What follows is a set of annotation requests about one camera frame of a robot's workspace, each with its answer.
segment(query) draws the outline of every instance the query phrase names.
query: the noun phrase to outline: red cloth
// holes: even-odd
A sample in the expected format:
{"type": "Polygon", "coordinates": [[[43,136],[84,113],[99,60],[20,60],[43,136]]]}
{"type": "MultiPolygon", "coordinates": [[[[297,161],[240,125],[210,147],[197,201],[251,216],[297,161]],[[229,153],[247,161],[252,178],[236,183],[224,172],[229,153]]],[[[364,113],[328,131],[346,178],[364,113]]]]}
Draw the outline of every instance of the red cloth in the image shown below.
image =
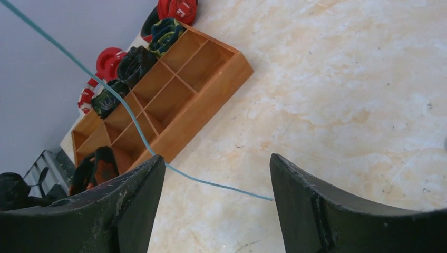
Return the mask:
{"type": "Polygon", "coordinates": [[[173,17],[187,25],[192,25],[197,14],[197,0],[159,0],[157,5],[160,20],[173,17]]]}

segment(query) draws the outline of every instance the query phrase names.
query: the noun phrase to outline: wooden box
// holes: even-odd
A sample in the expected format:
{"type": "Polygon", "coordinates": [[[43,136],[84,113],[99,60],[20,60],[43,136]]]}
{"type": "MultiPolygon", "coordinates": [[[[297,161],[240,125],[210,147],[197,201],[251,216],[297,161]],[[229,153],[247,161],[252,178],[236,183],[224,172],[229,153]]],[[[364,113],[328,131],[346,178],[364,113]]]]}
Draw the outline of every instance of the wooden box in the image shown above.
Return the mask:
{"type": "MultiPolygon", "coordinates": [[[[190,26],[125,97],[153,150],[171,162],[253,74],[235,48],[190,26]]],[[[91,110],[73,129],[76,166],[112,147],[120,173],[149,159],[124,106],[105,120],[91,110]]]]}

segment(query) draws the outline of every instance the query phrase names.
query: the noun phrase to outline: marble surface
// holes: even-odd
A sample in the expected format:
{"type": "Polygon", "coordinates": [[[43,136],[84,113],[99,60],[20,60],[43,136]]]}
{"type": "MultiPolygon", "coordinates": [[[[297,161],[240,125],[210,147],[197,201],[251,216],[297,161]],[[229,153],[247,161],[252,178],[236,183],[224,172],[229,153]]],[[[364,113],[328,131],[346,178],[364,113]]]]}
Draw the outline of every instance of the marble surface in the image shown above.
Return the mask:
{"type": "MultiPolygon", "coordinates": [[[[273,196],[279,153],[346,191],[447,207],[447,2],[208,0],[195,27],[254,75],[172,165],[273,196]]],[[[284,252],[274,202],[167,171],[148,252],[284,252]]]]}

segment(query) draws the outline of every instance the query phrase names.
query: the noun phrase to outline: wooden compartment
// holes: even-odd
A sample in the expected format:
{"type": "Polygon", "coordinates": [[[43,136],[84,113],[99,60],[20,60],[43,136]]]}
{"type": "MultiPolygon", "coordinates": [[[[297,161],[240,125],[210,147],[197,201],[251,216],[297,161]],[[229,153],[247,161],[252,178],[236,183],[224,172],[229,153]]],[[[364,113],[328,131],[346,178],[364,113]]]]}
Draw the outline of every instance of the wooden compartment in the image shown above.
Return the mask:
{"type": "Polygon", "coordinates": [[[188,83],[194,90],[200,90],[215,76],[229,61],[233,52],[222,48],[212,41],[195,54],[191,60],[180,70],[179,77],[188,83]]]}
{"type": "MultiPolygon", "coordinates": [[[[140,113],[137,116],[138,125],[140,125],[143,131],[144,137],[150,143],[156,138],[156,133],[149,123],[148,118],[144,113],[140,113]]],[[[140,137],[137,127],[132,122],[118,138],[113,142],[112,147],[114,150],[122,151],[126,154],[130,161],[134,162],[138,157],[141,156],[146,146],[140,137]]]]}
{"type": "Polygon", "coordinates": [[[193,96],[194,93],[174,77],[144,110],[165,128],[193,96]]]}
{"type": "Polygon", "coordinates": [[[158,61],[132,91],[141,106],[145,107],[173,77],[174,74],[158,61]]]}
{"type": "MultiPolygon", "coordinates": [[[[125,100],[153,150],[171,162],[252,75],[244,55],[188,25],[185,33],[125,100]]],[[[89,112],[73,129],[76,165],[94,149],[112,147],[120,173],[152,155],[120,105],[105,121],[89,112]]]]}
{"type": "Polygon", "coordinates": [[[162,57],[162,62],[177,73],[191,57],[205,44],[207,39],[190,30],[177,40],[177,42],[162,57]]]}

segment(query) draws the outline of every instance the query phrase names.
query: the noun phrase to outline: cord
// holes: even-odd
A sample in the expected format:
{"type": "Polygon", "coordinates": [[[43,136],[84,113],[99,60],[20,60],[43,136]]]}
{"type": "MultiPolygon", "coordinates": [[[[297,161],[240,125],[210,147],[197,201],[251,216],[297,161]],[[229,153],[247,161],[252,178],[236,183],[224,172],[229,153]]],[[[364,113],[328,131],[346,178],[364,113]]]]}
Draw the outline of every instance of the cord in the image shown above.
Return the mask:
{"type": "MultiPolygon", "coordinates": [[[[33,30],[35,30],[36,32],[38,32],[41,36],[43,36],[47,41],[49,41],[51,44],[53,44],[55,47],[57,47],[57,49],[59,49],[62,53],[64,53],[68,58],[70,58],[70,60],[72,60],[79,68],[81,68],[85,73],[87,73],[89,76],[91,76],[91,78],[93,78],[95,81],[97,81],[100,85],[102,85],[106,90],[108,90],[110,93],[112,93],[125,107],[125,109],[127,110],[127,112],[129,113],[130,117],[132,118],[133,123],[135,124],[135,126],[137,127],[138,133],[140,134],[141,139],[144,142],[144,145],[146,146],[146,148],[149,150],[149,152],[152,155],[156,155],[155,152],[153,151],[153,149],[150,147],[148,141],[146,140],[146,138],[144,137],[143,131],[140,128],[140,125],[137,122],[137,119],[135,118],[135,115],[133,115],[133,112],[130,110],[129,106],[127,105],[127,103],[125,102],[125,100],[116,92],[114,91],[112,88],[110,88],[110,86],[108,86],[107,84],[105,84],[101,79],[99,79],[96,75],[94,75],[92,72],[90,72],[76,57],[74,57],[74,55],[72,53],[70,53],[70,51],[68,51],[64,46],[62,46],[57,40],[55,40],[53,37],[51,37],[49,34],[47,34],[42,28],[40,28],[36,23],[34,23],[29,17],[27,17],[24,13],[22,13],[19,9],[17,9],[17,7],[15,7],[11,2],[9,2],[8,0],[0,0],[0,2],[6,7],[8,8],[11,12],[13,12],[17,17],[19,17],[21,20],[23,20],[27,25],[29,25],[33,30]]],[[[255,193],[251,193],[248,191],[243,191],[234,187],[230,187],[230,186],[224,186],[221,184],[216,184],[216,183],[212,183],[212,182],[207,182],[204,180],[200,180],[197,178],[194,178],[176,168],[174,168],[173,166],[171,166],[170,164],[166,163],[166,166],[168,168],[170,168],[171,170],[177,172],[178,174],[191,179],[195,182],[198,183],[204,183],[204,184],[208,184],[210,186],[215,186],[215,187],[219,187],[219,188],[224,188],[224,189],[228,189],[228,190],[233,190],[236,192],[240,192],[255,198],[259,198],[259,199],[264,199],[264,200],[268,200],[268,201],[273,201],[274,198],[269,198],[269,197],[264,197],[255,193]]]]}

